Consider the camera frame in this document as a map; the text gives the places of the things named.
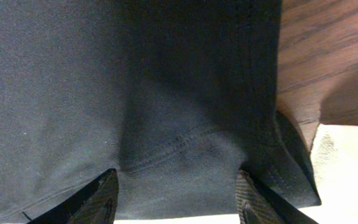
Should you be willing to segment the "black leggings with red waistband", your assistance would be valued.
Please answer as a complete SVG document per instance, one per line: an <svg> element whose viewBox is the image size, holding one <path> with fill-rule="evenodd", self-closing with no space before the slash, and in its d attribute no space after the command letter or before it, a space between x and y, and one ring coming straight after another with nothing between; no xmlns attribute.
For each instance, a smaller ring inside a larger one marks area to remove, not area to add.
<svg viewBox="0 0 358 224"><path fill-rule="evenodd" d="M282 4L0 1L0 223L63 223L117 171L113 214L236 213L244 170L321 203L278 111Z"/></svg>

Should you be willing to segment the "white fern print cloth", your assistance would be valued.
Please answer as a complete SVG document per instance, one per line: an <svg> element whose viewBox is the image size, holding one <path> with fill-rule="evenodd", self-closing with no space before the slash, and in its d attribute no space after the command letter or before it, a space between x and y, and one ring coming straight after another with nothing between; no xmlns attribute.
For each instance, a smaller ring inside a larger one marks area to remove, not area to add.
<svg viewBox="0 0 358 224"><path fill-rule="evenodd" d="M218 128L127 139L119 153L119 223L240 223L237 172L317 223L358 223L358 126L321 126L311 153Z"/></svg>

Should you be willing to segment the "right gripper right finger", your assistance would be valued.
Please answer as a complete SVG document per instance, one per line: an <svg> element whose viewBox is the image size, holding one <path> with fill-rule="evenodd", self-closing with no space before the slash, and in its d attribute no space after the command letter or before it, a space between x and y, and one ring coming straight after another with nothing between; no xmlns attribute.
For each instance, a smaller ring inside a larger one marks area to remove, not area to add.
<svg viewBox="0 0 358 224"><path fill-rule="evenodd" d="M244 170L237 172L235 195L241 224L318 224Z"/></svg>

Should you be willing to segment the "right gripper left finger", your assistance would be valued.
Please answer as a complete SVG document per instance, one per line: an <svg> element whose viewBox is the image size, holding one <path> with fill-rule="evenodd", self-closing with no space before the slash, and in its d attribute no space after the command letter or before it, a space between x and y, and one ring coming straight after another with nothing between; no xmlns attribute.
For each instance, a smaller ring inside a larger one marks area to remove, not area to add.
<svg viewBox="0 0 358 224"><path fill-rule="evenodd" d="M29 224L113 224L118 193L117 170L108 169Z"/></svg>

